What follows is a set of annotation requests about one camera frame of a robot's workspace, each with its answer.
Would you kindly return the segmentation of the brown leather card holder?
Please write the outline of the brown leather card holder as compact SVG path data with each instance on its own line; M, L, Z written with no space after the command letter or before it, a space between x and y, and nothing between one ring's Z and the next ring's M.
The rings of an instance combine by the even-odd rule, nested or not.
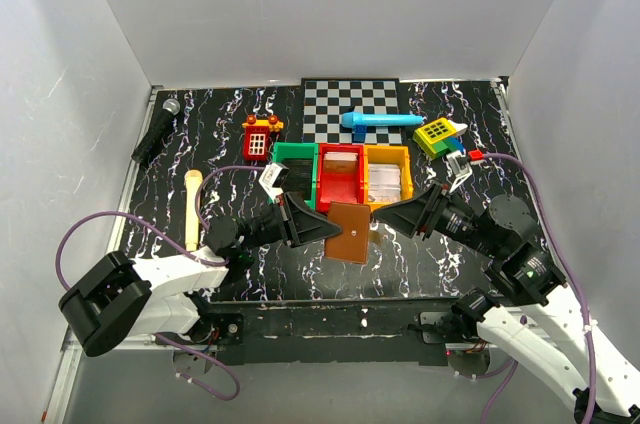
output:
M327 217L342 231L339 235L325 241L324 256L331 260L366 265L369 243L371 237L375 236L371 230L372 211L370 206L368 204L332 202Z

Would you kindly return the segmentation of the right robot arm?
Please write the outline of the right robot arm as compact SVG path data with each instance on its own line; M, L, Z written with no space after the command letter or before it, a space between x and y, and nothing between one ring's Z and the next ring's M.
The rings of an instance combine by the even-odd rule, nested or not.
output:
M435 183L375 210L374 218L409 238L437 232L489 258L484 273L510 303L469 291L451 309L460 339L499 347L546 384L578 423L638 422L638 369L597 327L585 337L579 301L537 243L536 222L522 200L499 195L476 212Z

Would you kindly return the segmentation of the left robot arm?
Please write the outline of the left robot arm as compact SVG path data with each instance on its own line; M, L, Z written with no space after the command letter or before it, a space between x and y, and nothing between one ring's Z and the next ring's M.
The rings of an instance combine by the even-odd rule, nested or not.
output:
M58 303L85 354L101 356L131 336L174 333L205 342L213 321L197 296L239 279L254 262L253 250L282 242L291 248L340 235L339 225L287 192L251 219L210 219L197 251L132 259L121 251L101 258Z

